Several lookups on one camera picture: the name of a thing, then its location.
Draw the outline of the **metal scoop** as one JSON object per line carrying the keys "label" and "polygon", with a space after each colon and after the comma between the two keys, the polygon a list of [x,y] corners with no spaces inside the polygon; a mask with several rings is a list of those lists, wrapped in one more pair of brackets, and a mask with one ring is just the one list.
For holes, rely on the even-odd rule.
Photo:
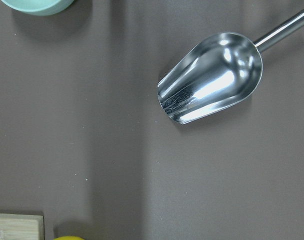
{"label": "metal scoop", "polygon": [[261,54],[303,26],[304,9],[256,41],[236,32],[207,37],[158,83],[162,109],[184,125],[242,102],[260,83]]}

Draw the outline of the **yellow lemon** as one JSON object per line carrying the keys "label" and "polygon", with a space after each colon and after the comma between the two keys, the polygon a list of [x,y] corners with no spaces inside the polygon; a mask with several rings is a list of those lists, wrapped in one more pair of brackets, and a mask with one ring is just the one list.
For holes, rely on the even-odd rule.
{"label": "yellow lemon", "polygon": [[54,240],[84,240],[84,239],[79,236],[67,235],[67,236],[54,238]]}

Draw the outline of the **mint green bowl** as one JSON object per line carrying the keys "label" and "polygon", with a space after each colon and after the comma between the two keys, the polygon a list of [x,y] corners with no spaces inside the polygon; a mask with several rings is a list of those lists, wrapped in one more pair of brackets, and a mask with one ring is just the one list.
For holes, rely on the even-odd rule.
{"label": "mint green bowl", "polygon": [[34,16],[51,16],[68,8],[74,0],[2,0],[14,10]]}

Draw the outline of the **wooden cutting board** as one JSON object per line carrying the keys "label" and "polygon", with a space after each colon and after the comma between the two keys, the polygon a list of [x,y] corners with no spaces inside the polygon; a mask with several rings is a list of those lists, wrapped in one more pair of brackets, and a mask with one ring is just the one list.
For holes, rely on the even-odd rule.
{"label": "wooden cutting board", "polygon": [[0,240],[44,240],[41,215],[0,213]]}

